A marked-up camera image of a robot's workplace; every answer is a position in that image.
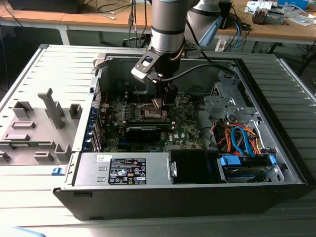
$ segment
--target motherboard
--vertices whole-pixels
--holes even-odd
[[[139,96],[136,102],[117,97],[103,116],[103,152],[168,152],[202,149],[195,120],[195,102],[179,95],[174,104],[157,109]]]

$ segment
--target table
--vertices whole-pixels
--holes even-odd
[[[59,12],[40,12],[40,11],[15,11],[4,0],[8,10],[25,27],[52,28],[58,29],[64,45],[70,45],[67,30],[99,31],[99,32],[128,32],[128,16],[130,8],[122,8],[115,11],[116,20],[109,19],[97,13],[83,11],[80,14],[65,14]],[[98,0],[98,4],[103,2],[115,3],[114,0]],[[252,15],[244,14],[244,6],[247,0],[233,1],[237,15],[243,19],[243,22],[251,25],[251,31],[247,41],[266,41],[282,43],[313,44],[316,39],[316,30],[313,25],[304,27],[286,19],[283,25],[255,25],[252,23]],[[129,4],[120,1],[116,6]],[[316,11],[315,6],[309,6],[307,11]],[[145,33],[150,33],[152,8],[148,4],[148,22]],[[0,5],[0,23],[2,25],[19,26],[12,16],[6,11],[3,5]],[[137,4],[137,28],[141,31],[145,27],[144,4]],[[236,30],[233,26],[224,30],[218,30],[216,38],[219,38],[217,50],[221,51],[221,42],[232,39]]]

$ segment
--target white sticker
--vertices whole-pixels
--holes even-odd
[[[111,155],[97,155],[97,162],[110,162],[111,159]]]

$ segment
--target warning label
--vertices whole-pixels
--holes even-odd
[[[146,184],[146,159],[111,159],[110,185]]]

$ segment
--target metal bracket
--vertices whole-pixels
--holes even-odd
[[[100,69],[106,66],[107,54],[106,53],[98,53],[97,56],[93,59],[93,67],[94,69]]]

